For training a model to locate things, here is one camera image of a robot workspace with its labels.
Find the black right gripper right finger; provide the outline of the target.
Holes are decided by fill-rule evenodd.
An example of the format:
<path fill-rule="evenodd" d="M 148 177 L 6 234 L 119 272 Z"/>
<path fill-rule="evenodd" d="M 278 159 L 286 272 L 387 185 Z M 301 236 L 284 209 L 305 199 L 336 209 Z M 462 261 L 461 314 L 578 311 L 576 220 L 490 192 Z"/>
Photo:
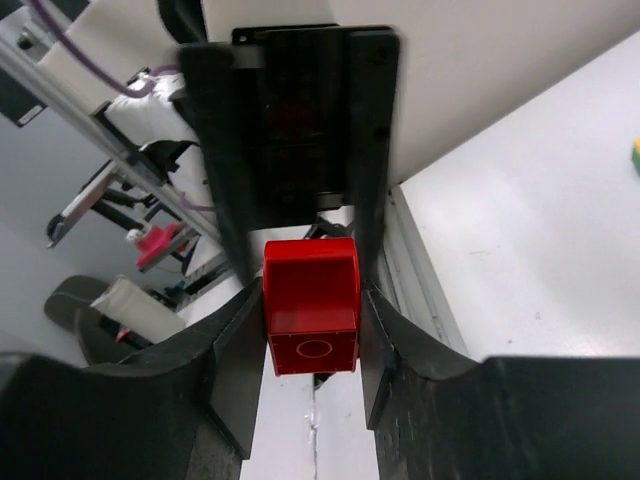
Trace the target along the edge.
<path fill-rule="evenodd" d="M 362 292 L 367 427 L 383 479 L 635 479 L 634 358 L 475 362 Z"/>

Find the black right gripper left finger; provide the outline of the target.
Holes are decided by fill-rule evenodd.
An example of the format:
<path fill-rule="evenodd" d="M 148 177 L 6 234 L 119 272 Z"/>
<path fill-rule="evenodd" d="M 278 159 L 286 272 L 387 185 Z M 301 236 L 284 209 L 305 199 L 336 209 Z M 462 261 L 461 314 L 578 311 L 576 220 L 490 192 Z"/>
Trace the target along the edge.
<path fill-rule="evenodd" d="M 255 432 L 262 283 L 118 364 L 1 358 L 5 479 L 236 479 Z"/>

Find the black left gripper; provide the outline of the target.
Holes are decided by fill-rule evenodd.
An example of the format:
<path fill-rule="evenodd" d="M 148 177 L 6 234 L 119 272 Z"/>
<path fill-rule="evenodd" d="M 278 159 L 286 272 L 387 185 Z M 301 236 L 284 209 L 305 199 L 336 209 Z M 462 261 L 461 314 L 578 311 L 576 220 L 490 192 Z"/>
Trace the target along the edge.
<path fill-rule="evenodd" d="M 336 24 L 241 27 L 232 44 L 235 70 L 231 48 L 216 43 L 182 46 L 178 62 L 237 277 L 247 285 L 257 272 L 252 230 L 307 224 L 351 198 L 360 276 L 376 281 L 399 35 Z"/>

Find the red rounded lego brick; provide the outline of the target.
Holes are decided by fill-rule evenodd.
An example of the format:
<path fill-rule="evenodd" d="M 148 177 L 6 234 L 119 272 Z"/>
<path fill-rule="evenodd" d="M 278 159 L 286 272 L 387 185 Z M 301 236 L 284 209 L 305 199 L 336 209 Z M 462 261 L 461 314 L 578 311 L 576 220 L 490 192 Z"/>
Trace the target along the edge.
<path fill-rule="evenodd" d="M 361 279 L 352 238 L 267 242 L 263 303 L 276 375 L 355 370 Z"/>

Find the green brick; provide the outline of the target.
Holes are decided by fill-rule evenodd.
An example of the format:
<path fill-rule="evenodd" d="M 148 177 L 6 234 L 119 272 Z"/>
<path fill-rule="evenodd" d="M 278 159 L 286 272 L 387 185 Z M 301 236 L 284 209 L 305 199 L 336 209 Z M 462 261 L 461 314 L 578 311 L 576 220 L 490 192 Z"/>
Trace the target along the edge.
<path fill-rule="evenodd" d="M 640 175 L 640 152 L 636 147 L 634 147 L 631 152 L 631 163 L 636 173 Z"/>

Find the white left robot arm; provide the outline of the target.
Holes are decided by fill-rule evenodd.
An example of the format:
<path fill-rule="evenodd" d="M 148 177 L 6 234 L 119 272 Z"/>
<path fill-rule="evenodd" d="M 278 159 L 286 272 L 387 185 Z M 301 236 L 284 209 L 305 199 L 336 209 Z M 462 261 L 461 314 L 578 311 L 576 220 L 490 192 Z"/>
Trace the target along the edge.
<path fill-rule="evenodd" d="M 360 273 L 376 278 L 400 57 L 385 25 L 234 30 L 189 43 L 165 75 L 142 71 L 131 95 L 92 114 L 127 161 L 166 181 L 200 160 L 214 240 L 243 283 L 255 231 L 310 224 L 350 206 Z"/>

